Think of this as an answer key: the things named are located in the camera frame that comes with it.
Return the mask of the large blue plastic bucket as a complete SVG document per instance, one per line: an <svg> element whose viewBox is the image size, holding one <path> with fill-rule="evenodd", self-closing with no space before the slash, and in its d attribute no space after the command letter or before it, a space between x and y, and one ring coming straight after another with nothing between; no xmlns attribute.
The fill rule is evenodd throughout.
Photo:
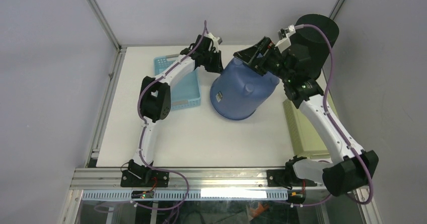
<svg viewBox="0 0 427 224"><path fill-rule="evenodd" d="M279 82L280 79L272 73L261 76L234 57L212 83L210 102L223 117L243 120L271 96Z"/></svg>

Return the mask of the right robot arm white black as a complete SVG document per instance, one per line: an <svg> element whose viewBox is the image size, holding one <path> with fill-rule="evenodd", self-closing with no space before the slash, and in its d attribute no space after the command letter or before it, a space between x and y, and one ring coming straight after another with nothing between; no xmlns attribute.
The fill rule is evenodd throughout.
<svg viewBox="0 0 427 224"><path fill-rule="evenodd" d="M285 164L284 184L297 186L304 180L322 183L333 196L367 186L379 162L374 151L366 151L340 123L322 90L308 71L312 68L309 48L291 45L289 40L275 44L264 37L255 45L233 56L259 75L271 73L280 78L286 97L311 122L329 152L331 163L294 157Z"/></svg>

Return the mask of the light blue perforated basket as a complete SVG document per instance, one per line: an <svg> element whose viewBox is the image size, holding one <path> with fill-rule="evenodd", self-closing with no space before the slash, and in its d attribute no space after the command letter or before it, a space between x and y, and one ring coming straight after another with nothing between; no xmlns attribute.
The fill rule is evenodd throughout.
<svg viewBox="0 0 427 224"><path fill-rule="evenodd" d="M158 75L176 61L178 54L159 56L154 58L154 73ZM200 105L201 91L198 71L187 74L176 86L171 89L171 110L180 110Z"/></svg>

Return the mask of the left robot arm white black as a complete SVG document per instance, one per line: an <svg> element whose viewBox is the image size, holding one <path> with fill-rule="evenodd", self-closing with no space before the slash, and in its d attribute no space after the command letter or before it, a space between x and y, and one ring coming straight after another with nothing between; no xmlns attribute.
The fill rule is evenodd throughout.
<svg viewBox="0 0 427 224"><path fill-rule="evenodd" d="M171 111L172 89L200 66L208 72L221 73L224 69L219 49L221 43L221 37L212 33L198 35L196 42L183 49L163 72L143 79L137 102L142 129L138 147L127 168L133 182L139 187L145 187L151 182L154 144L158 133L156 125Z"/></svg>

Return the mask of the large black plastic bucket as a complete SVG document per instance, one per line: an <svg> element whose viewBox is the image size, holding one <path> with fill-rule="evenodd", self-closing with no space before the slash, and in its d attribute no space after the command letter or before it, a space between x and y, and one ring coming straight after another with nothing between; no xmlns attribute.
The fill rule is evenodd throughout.
<svg viewBox="0 0 427 224"><path fill-rule="evenodd" d="M298 18L296 25L310 24L319 28L328 38L331 46L334 46L338 36L339 27L332 19L319 14L306 14ZM299 44L308 48L311 60L303 63L301 68L304 69L308 76L317 79L322 67L328 58L329 49L321 34L310 27L297 29L296 33L291 36L292 45Z"/></svg>

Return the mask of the yellow-green perforated basket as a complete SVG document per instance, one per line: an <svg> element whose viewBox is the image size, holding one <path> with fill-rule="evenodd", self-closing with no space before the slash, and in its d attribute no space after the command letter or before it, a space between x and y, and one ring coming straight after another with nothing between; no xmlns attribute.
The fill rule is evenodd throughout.
<svg viewBox="0 0 427 224"><path fill-rule="evenodd" d="M313 160L330 158L326 145L308 118L290 100L283 102L283 109L294 154Z"/></svg>

